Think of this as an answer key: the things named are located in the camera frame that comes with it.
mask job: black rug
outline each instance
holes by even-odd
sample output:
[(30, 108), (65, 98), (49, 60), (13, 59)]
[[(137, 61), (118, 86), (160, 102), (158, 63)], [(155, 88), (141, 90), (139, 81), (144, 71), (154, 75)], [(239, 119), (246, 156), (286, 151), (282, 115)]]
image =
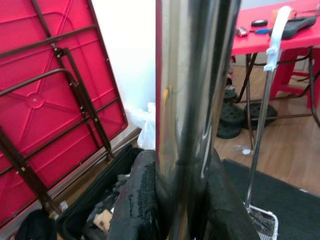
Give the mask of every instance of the black rug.
[[(224, 160), (223, 165), (244, 200), (249, 168), (232, 160)], [(320, 240), (320, 197), (257, 172), (251, 205), (277, 216), (277, 240)]]

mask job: white clip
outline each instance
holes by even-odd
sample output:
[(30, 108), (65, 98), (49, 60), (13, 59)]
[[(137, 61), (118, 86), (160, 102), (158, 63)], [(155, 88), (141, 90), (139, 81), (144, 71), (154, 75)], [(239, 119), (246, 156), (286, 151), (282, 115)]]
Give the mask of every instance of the white clip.
[(267, 62), (264, 66), (263, 70), (266, 71), (274, 71), (277, 67), (278, 57), (280, 53), (280, 44), (282, 39), (282, 34), (285, 29), (285, 25), (290, 16), (291, 7), (283, 6), (280, 8), (276, 20), (273, 26), (270, 47), (266, 50)]

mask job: white plastic bag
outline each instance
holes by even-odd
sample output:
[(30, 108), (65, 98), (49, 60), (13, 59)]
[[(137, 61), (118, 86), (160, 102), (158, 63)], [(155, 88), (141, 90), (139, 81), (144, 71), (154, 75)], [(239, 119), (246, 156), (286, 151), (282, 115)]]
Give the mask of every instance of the white plastic bag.
[(141, 133), (137, 143), (142, 149), (156, 149), (156, 104), (148, 102), (148, 111), (142, 109), (134, 109), (127, 107), (126, 112), (131, 122), (138, 128), (141, 128)]

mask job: red chair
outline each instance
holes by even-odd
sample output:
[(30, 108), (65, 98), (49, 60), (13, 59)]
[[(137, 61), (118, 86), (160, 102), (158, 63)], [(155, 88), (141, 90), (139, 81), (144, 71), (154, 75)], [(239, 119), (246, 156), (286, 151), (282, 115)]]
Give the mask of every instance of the red chair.
[[(287, 60), (293, 60), (297, 59), (298, 56), (307, 56), (309, 53), (308, 48), (294, 48), (294, 49), (288, 49), (284, 50), (281, 54), (280, 61), (287, 61)], [(312, 50), (312, 55), (314, 59), (313, 64), (313, 74), (316, 74), (320, 70), (320, 48), (314, 48)], [(302, 94), (304, 89), (298, 88), (294, 86), (290, 86), (289, 82), (292, 76), (301, 76), (301, 77), (309, 77), (309, 73), (305, 72), (295, 72), (295, 62), (292, 63), (286, 63), (286, 64), (279, 64), (273, 84), (271, 87), (270, 92), (270, 99), (274, 99), (279, 91), (291, 93), (295, 95)], [(308, 96), (308, 102), (306, 104), (307, 108), (311, 107), (311, 99), (310, 99), (310, 91), (307, 92)], [(315, 99), (315, 107), (318, 107), (319, 103), (319, 97), (320, 97), (320, 80), (317, 80), (314, 82), (314, 99)]]

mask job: silver pole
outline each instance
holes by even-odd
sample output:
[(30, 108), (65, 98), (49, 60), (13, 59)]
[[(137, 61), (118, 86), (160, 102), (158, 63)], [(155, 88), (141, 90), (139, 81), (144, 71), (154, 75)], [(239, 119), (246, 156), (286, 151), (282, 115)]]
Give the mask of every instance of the silver pole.
[(207, 180), (240, 0), (156, 0), (156, 192), (188, 240)]
[(255, 173), (258, 165), (262, 135), (265, 129), (265, 122), (267, 117), (268, 102), (270, 98), (270, 89), (271, 89), (271, 84), (273, 80), (273, 75), (274, 75), (273, 71), (266, 72), (266, 82), (264, 87), (263, 98), (261, 101), (260, 113), (258, 118), (258, 126), (256, 129), (256, 139), (255, 139), (255, 145), (254, 145), (253, 157), (252, 157), (252, 163), (251, 163), (251, 169), (250, 169), (249, 185), (248, 185), (246, 197), (245, 197), (245, 207), (247, 209), (249, 209), (250, 202), (251, 202), (252, 186), (253, 186), (254, 177), (255, 177)]

